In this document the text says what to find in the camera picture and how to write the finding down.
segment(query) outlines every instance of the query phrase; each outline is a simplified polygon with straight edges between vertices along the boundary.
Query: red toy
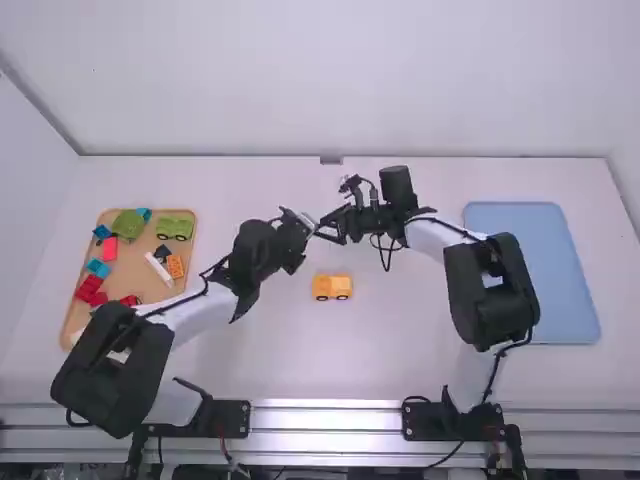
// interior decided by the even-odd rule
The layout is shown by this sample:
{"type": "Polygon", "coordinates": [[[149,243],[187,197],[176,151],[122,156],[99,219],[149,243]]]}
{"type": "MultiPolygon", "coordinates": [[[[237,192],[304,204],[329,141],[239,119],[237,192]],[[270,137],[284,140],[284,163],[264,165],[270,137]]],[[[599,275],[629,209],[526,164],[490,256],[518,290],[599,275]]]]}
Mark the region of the red toy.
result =
{"type": "Polygon", "coordinates": [[[118,258],[118,239],[116,237],[105,238],[102,241],[102,260],[110,262],[118,258]]]}
{"type": "Polygon", "coordinates": [[[136,305],[140,305],[142,302],[135,295],[127,295],[126,297],[118,300],[121,304],[126,305],[127,307],[134,307],[136,305]]]}
{"type": "Polygon", "coordinates": [[[79,300],[91,303],[91,299],[102,285],[102,282],[104,280],[97,275],[89,275],[78,287],[74,296],[79,300]]]}
{"type": "Polygon", "coordinates": [[[89,300],[89,305],[92,307],[97,307],[99,305],[103,305],[109,301],[107,294],[104,292],[96,292],[93,294],[93,297],[89,300]]]}

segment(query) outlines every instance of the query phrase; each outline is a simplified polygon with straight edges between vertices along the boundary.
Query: aluminum rail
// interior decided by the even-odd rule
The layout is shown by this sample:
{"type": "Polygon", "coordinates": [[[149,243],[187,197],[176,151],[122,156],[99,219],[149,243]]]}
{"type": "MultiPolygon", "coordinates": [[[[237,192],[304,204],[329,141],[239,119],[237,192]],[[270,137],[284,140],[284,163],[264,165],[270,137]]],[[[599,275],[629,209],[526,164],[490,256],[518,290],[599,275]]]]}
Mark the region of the aluminum rail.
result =
{"type": "MultiPolygon", "coordinates": [[[[406,442],[399,401],[258,400],[251,433],[228,441],[251,465],[423,467],[451,451],[450,442],[406,442]]],[[[501,403],[520,426],[530,468],[640,469],[640,409],[575,409],[501,403]]],[[[0,404],[0,462],[124,462],[130,439],[70,428],[54,403],[0,404]]],[[[163,439],[167,464],[224,464],[215,439],[163,439]]],[[[468,443],[444,467],[483,467],[486,445],[468,443]]],[[[145,449],[158,462],[157,441],[145,449]]]]}

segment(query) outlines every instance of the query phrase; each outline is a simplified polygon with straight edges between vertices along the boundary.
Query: cork board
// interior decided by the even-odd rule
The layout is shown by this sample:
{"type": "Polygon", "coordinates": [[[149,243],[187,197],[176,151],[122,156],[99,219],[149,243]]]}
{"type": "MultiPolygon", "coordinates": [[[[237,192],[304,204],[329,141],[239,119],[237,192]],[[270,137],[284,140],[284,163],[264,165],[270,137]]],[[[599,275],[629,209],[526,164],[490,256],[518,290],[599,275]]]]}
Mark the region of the cork board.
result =
{"type": "MultiPolygon", "coordinates": [[[[111,209],[103,212],[96,226],[104,224],[111,228],[111,224],[123,209],[111,209]]],[[[107,276],[100,287],[100,291],[106,292],[109,300],[118,300],[127,295],[137,295],[142,303],[154,303],[173,297],[184,292],[187,275],[189,273],[189,263],[193,251],[193,242],[196,236],[196,215],[191,210],[178,209],[158,209],[153,210],[149,223],[145,226],[142,234],[132,243],[118,239],[118,257],[116,260],[106,262],[111,267],[111,273],[107,276]],[[158,218],[162,216],[181,216],[193,220],[193,234],[185,242],[175,239],[160,240],[156,237],[156,224],[158,218]],[[180,255],[184,267],[184,277],[174,280],[174,286],[169,288],[160,279],[158,274],[151,268],[144,258],[147,252],[153,253],[158,246],[165,244],[173,254],[180,255]]],[[[71,350],[71,335],[84,328],[89,323],[91,306],[84,301],[73,296],[76,289],[90,273],[86,269],[87,262],[95,257],[102,259],[102,246],[96,245],[97,238],[92,237],[89,248],[80,266],[78,280],[76,282],[67,316],[60,332],[60,346],[64,351],[71,350]]]]}

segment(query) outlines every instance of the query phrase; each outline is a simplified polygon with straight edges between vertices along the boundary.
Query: blue tray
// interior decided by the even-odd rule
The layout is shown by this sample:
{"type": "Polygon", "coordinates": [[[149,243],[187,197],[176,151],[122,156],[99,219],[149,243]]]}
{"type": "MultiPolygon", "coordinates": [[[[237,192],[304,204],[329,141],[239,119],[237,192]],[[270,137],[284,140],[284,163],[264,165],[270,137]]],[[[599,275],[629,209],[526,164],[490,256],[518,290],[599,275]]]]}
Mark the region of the blue tray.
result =
{"type": "Polygon", "coordinates": [[[546,202],[472,202],[466,228],[513,233],[540,302],[533,342],[593,344],[600,323],[562,209],[546,202]]]}

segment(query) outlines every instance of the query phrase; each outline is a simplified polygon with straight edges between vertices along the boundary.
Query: green toy car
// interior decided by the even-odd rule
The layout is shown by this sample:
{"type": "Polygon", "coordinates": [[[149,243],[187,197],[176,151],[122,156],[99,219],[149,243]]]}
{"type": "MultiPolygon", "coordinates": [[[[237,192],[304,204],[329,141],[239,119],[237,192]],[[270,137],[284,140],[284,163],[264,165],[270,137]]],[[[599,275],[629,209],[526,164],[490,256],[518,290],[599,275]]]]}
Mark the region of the green toy car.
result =
{"type": "Polygon", "coordinates": [[[160,217],[156,224],[156,237],[160,240],[175,238],[186,242],[193,235],[193,221],[187,218],[160,217]]]}
{"type": "Polygon", "coordinates": [[[111,231],[118,237],[133,242],[144,230],[144,218],[135,210],[123,210],[111,225],[111,231]]]}

